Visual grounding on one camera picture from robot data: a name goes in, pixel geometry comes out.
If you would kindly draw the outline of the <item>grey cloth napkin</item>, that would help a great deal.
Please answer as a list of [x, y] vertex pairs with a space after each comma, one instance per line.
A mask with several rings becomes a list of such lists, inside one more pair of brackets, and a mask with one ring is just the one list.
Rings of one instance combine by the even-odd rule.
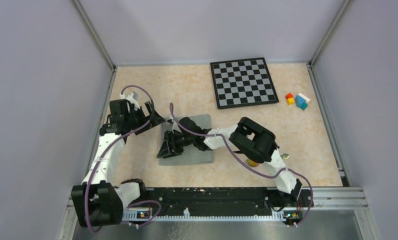
[[[192, 119], [198, 126], [203, 129], [211, 129], [211, 116], [209, 114], [186, 116]], [[164, 140], [165, 131], [171, 131], [171, 125], [167, 122], [163, 124], [161, 128], [161, 138], [162, 142]], [[178, 156], [169, 158], [157, 158], [158, 164], [160, 166], [191, 166], [191, 165], [201, 165], [208, 164], [214, 161], [214, 153], [210, 150], [201, 151], [198, 150], [193, 145], [184, 147], [183, 153]]]

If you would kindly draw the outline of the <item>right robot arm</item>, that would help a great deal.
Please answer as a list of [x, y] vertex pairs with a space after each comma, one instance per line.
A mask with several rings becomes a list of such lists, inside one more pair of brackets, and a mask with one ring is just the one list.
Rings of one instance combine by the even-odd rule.
[[275, 180], [284, 205], [294, 206], [300, 200], [303, 184], [288, 170], [275, 135], [252, 119], [242, 117], [237, 124], [225, 128], [201, 128], [189, 117], [169, 119], [168, 123], [172, 129], [163, 133], [158, 159], [180, 156], [189, 146], [202, 152], [235, 148], [234, 154], [243, 154], [253, 163], [264, 166]]

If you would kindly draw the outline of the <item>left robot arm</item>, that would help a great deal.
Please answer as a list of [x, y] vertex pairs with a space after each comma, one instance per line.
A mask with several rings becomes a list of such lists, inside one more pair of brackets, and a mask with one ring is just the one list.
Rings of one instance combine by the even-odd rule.
[[94, 160], [81, 184], [73, 186], [70, 193], [81, 227], [96, 232], [103, 226], [118, 225], [129, 204], [141, 207], [147, 202], [143, 180], [125, 180], [117, 187], [112, 184], [127, 138], [165, 122], [153, 101], [145, 102], [145, 106], [149, 115], [145, 115], [136, 100], [110, 101], [110, 113], [99, 129]]

